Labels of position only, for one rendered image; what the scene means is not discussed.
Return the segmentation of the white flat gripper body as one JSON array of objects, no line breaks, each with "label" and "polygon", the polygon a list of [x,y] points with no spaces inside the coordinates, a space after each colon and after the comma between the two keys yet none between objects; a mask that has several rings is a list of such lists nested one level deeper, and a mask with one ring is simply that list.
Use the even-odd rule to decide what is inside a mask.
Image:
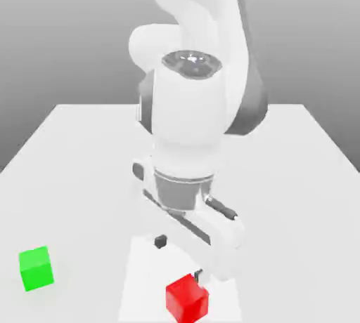
[{"label": "white flat gripper body", "polygon": [[219,200],[199,192],[194,210],[177,212],[143,188],[139,213],[155,236],[166,235],[169,242],[186,252],[209,275],[220,281],[236,275],[245,228],[236,211]]}]

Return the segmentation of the small red cube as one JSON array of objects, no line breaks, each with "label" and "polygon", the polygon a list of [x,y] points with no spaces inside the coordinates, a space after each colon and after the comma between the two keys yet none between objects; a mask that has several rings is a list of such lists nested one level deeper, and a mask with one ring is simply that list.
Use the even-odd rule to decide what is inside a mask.
[{"label": "small red cube", "polygon": [[208,314],[209,293],[187,274],[166,286],[165,302],[177,323],[195,323]]}]

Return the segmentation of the small green cube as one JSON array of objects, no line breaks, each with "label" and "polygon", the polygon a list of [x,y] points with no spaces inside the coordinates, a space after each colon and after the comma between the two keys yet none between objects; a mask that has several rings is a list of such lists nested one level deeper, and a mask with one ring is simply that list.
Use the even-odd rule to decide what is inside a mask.
[{"label": "small green cube", "polygon": [[31,291],[54,283],[47,246],[20,252],[18,260],[25,291]]}]

